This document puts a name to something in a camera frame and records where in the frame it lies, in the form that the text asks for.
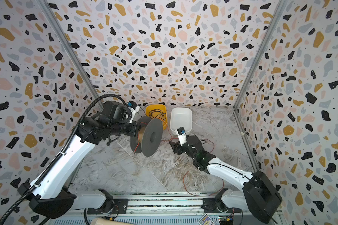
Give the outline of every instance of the black speckle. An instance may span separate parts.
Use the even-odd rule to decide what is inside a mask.
[[[330,117],[329,117],[329,113],[325,110],[322,110],[322,118],[325,121],[331,121]]]
[[[249,7],[250,7],[249,5],[243,5],[243,4],[241,4],[239,8],[242,9],[242,10],[248,11]]]
[[[71,3],[69,3],[69,7],[70,8],[77,8],[78,7],[78,3],[76,1],[73,1]]]
[[[314,104],[317,101],[317,98],[309,92],[305,95],[305,97],[307,98],[307,102],[309,103]]]

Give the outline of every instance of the white plastic bin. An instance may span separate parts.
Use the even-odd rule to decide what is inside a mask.
[[[170,130],[172,134],[178,135],[177,129],[183,127],[187,134],[193,128],[192,111],[189,108],[174,108],[171,111]]]

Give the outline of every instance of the red wire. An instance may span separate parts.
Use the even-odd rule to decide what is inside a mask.
[[[185,189],[185,191],[186,191],[188,194],[190,194],[190,195],[192,195],[192,196],[197,196],[197,195],[195,195],[195,194],[190,193],[190,192],[187,190],[187,187],[185,187],[184,178],[185,178],[185,176],[187,175],[187,173],[189,173],[189,171],[186,172],[185,175],[184,175],[184,177],[183,177],[183,185],[184,185],[184,189]],[[224,180],[223,180],[223,179],[222,179],[222,182],[223,182],[223,186],[222,186],[222,188],[221,188],[219,191],[221,191],[221,190],[224,188]]]

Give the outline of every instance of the patterned wall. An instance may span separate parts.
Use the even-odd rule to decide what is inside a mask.
[[[278,0],[49,2],[97,92],[213,106],[234,103]]]
[[[288,2],[238,112],[289,224],[338,225],[338,0]]]
[[[91,95],[35,1],[0,1],[0,218],[61,149]],[[22,203],[6,225],[43,219]]]

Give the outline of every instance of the gray marble floor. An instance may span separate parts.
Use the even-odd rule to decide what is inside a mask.
[[[168,124],[173,108],[167,106]],[[189,108],[193,112],[191,135],[214,142],[212,154],[226,163],[253,171],[231,107]],[[163,131],[162,139],[170,139],[167,129]],[[210,142],[203,146],[207,151],[213,148]],[[189,173],[185,177],[185,185],[190,192],[215,192],[223,185],[221,178],[196,169],[186,154],[175,155],[168,142],[161,142],[153,156],[145,157],[143,154],[133,153],[129,137],[121,136],[109,147],[106,146],[106,141],[100,142],[86,155],[71,188],[104,188],[110,193],[183,192],[185,189],[182,179],[187,171]],[[224,186],[237,190],[226,182]]]

